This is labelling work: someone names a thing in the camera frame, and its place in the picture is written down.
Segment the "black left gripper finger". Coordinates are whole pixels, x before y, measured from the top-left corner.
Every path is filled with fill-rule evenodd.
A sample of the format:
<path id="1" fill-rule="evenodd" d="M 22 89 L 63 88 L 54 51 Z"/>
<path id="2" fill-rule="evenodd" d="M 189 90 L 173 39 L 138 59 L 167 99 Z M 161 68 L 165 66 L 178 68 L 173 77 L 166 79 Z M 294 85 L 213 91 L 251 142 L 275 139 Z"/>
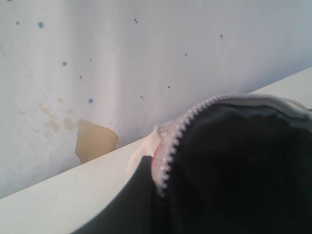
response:
<path id="1" fill-rule="evenodd" d="M 75 234 L 168 234 L 151 176 L 151 156 L 143 156 L 117 196 Z"/>

